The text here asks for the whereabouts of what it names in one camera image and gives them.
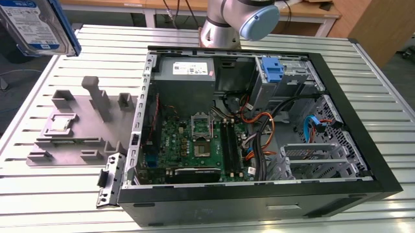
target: ram slot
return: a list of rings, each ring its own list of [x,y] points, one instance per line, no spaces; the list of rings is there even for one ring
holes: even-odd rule
[[[236,144],[236,133],[235,133],[235,128],[233,124],[228,124],[228,148],[229,148],[229,156],[231,156],[231,163],[232,163],[232,171],[236,173],[236,175],[241,172],[240,169],[240,158],[239,158],[239,153],[237,153],[237,144]]]
[[[229,155],[229,144],[228,144],[228,130],[227,123],[220,123],[220,141],[221,141],[221,153],[225,165],[225,174],[232,172],[232,162]]]

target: open computer tower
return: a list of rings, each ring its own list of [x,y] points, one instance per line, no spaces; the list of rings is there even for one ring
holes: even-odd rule
[[[332,216],[401,191],[319,54],[148,51],[97,208],[121,206],[140,226],[264,221]]]

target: expansion slot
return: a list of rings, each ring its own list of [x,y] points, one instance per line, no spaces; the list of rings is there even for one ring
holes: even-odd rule
[[[239,158],[239,153],[237,153],[237,144],[236,144],[236,133],[235,133],[235,128],[233,124],[228,124],[228,145],[229,145],[229,152],[231,152],[231,160],[232,160],[232,166],[233,166],[233,172],[235,174],[239,174],[241,172],[240,169],[240,158]]]

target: aluminum slotted table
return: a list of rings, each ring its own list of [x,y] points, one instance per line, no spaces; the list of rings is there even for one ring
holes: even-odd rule
[[[147,46],[197,46],[197,31],[84,25],[76,32],[80,56],[52,57],[0,139],[0,232],[145,230],[123,209],[96,210],[100,167],[29,168],[25,157],[54,90],[87,95],[83,77],[97,76],[108,95],[137,95]],[[271,35],[257,42],[241,40],[241,46],[323,55],[404,191],[329,218],[163,227],[160,232],[415,232],[415,114],[360,45],[347,39]]]

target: blue hard drive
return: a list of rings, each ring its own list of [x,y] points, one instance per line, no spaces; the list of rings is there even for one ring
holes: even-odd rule
[[[81,47],[57,0],[0,0],[0,19],[24,55],[79,55]]]

